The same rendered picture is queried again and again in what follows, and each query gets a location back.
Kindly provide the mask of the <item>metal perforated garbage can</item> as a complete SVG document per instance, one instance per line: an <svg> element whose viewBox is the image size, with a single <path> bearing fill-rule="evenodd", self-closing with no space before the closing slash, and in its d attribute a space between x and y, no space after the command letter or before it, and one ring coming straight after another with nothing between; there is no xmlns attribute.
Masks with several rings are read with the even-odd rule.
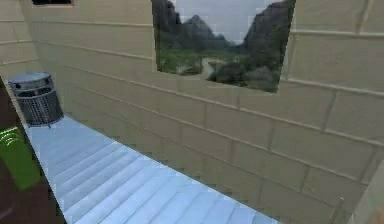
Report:
<svg viewBox="0 0 384 224"><path fill-rule="evenodd" d="M64 117L50 73L14 75L8 84L28 126L50 126Z"/></svg>

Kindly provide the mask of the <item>green cloth with stripes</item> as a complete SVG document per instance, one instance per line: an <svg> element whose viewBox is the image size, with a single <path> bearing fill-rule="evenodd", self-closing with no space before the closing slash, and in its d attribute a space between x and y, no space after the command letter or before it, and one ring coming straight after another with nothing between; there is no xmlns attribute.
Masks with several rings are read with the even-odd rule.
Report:
<svg viewBox="0 0 384 224"><path fill-rule="evenodd" d="M25 191L40 181L38 164L17 127L0 131L0 158L20 191Z"/></svg>

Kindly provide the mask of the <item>mountain landscape wall picture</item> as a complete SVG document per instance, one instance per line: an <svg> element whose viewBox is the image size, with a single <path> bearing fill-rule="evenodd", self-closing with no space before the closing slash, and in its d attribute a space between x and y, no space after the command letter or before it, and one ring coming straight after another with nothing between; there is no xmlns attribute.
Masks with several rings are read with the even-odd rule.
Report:
<svg viewBox="0 0 384 224"><path fill-rule="evenodd" d="M156 69L275 92L296 0L151 0Z"/></svg>

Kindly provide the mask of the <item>dark framed wall picture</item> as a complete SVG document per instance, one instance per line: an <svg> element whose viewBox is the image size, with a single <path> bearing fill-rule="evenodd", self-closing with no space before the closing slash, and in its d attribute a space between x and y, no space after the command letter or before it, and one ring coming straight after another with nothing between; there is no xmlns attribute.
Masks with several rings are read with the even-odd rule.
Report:
<svg viewBox="0 0 384 224"><path fill-rule="evenodd" d="M41 7L50 7L50 6L64 6L64 7L69 7L69 6L74 6L74 0L31 0L32 4L34 6L41 6Z"/></svg>

